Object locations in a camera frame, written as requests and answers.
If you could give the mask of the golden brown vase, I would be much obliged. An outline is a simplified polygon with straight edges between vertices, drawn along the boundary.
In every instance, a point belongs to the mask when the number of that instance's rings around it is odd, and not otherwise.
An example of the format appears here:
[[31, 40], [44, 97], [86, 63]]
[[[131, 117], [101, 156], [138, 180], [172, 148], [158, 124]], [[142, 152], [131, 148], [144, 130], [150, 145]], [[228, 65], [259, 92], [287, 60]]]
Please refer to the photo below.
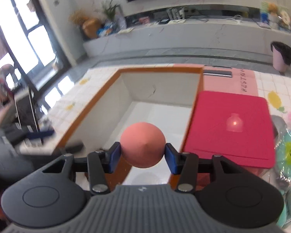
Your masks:
[[83, 23], [82, 30], [88, 38], [96, 39], [98, 38], [97, 31], [101, 28], [101, 25], [99, 18], [90, 18]]

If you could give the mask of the pink trash bin black liner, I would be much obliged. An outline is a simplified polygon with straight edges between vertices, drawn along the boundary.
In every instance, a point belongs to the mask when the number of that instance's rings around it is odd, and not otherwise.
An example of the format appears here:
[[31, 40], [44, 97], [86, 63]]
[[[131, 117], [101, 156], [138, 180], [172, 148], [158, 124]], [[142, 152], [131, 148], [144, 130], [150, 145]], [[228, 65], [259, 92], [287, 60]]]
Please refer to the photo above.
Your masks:
[[291, 47], [282, 42], [272, 42], [273, 68], [280, 73], [285, 73], [291, 65]]

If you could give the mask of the orange cardboard storage box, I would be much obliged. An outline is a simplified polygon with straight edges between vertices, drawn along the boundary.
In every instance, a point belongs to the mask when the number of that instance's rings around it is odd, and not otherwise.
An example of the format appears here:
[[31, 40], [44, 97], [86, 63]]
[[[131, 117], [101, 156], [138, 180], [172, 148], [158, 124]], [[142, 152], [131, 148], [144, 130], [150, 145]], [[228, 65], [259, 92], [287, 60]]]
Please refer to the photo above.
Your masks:
[[110, 67], [91, 71], [83, 93], [89, 101], [73, 115], [60, 134], [57, 147], [82, 142], [84, 157], [107, 150], [127, 127], [139, 122], [157, 126], [177, 151], [183, 150], [198, 92], [203, 89], [203, 69], [193, 66]]

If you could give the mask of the lemon print checkered tablecloth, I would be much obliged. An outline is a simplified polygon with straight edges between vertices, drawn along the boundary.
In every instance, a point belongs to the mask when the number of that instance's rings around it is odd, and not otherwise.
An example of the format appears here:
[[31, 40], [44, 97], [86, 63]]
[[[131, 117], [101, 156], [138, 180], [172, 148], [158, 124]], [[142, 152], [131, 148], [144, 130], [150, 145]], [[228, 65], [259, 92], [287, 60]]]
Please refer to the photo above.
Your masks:
[[[108, 66], [89, 69], [77, 82], [72, 82], [66, 76], [59, 82], [58, 92], [51, 91], [46, 98], [52, 101], [52, 108], [43, 120], [48, 120], [55, 130], [55, 134], [48, 138], [41, 150], [51, 153], [62, 145], [64, 135], [69, 131], [72, 123], [77, 119], [85, 107], [92, 101], [105, 84], [121, 70], [141, 68], [198, 68], [209, 65], [199, 64], [155, 64]], [[285, 75], [262, 73], [254, 71], [258, 85], [259, 97], [264, 97], [269, 104], [270, 112], [274, 115], [286, 117], [291, 112], [291, 77]]]

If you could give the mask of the green potted plant on shelf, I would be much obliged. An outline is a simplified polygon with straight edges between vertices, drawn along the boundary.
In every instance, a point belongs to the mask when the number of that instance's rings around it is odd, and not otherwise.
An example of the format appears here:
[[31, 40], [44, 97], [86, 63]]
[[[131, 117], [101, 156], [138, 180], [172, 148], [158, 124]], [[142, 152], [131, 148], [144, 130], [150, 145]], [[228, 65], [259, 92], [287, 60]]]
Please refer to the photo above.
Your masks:
[[114, 0], [106, 0], [102, 2], [102, 12], [106, 18], [113, 22], [116, 14], [116, 10], [120, 7], [119, 3], [114, 3]]

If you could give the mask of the pink foam ball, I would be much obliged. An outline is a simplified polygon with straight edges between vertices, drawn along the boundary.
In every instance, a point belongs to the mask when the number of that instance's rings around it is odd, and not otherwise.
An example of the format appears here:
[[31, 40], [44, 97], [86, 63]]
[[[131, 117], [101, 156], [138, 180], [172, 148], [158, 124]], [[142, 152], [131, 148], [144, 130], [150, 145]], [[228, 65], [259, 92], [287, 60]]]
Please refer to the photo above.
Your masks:
[[156, 165], [165, 153], [165, 144], [163, 132], [147, 122], [130, 125], [120, 137], [123, 158], [137, 168]]

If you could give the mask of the teal plush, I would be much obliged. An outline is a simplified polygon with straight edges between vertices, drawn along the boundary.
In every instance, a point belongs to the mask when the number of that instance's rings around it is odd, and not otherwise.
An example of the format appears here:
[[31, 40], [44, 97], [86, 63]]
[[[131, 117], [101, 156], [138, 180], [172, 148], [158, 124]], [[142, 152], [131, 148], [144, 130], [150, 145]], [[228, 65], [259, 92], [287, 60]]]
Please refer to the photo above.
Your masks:
[[291, 225], [291, 130], [280, 131], [275, 145], [275, 181], [284, 199], [284, 208], [278, 225]]

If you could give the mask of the red lidded transparent box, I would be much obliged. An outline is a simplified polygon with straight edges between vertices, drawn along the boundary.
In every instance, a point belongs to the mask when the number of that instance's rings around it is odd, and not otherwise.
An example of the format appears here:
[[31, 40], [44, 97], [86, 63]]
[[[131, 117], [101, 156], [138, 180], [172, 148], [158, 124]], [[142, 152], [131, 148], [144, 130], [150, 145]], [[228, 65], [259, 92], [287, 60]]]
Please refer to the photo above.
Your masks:
[[211, 159], [224, 156], [243, 167], [275, 164], [274, 133], [265, 98], [218, 91], [197, 93], [182, 150]]

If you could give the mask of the teddy bear on shelf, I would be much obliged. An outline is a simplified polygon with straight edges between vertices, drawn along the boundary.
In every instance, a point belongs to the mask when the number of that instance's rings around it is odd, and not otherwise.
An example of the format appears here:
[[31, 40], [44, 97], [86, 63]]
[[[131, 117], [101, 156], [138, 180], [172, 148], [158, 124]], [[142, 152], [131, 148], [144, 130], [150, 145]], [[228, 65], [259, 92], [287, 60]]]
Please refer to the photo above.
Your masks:
[[267, 12], [269, 14], [278, 14], [278, 6], [274, 3], [268, 3], [267, 5]]

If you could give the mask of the grey silver cloth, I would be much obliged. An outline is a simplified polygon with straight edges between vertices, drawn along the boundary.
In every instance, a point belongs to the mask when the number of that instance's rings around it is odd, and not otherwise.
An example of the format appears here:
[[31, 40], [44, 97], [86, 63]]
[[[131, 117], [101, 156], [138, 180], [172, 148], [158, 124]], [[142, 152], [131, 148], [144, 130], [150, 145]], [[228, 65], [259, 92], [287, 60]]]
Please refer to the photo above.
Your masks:
[[271, 115], [272, 125], [273, 125], [273, 134], [276, 139], [280, 132], [287, 127], [285, 120], [277, 115]]

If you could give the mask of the white wifi router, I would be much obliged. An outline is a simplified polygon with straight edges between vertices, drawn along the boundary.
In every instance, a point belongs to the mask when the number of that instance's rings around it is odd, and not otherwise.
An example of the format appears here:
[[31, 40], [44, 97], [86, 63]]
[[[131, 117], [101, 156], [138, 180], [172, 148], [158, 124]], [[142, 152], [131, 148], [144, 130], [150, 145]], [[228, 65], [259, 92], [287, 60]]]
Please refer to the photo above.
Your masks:
[[169, 8], [166, 10], [166, 13], [169, 18], [168, 24], [177, 24], [177, 23], [185, 23], [185, 9], [184, 7], [181, 8]]

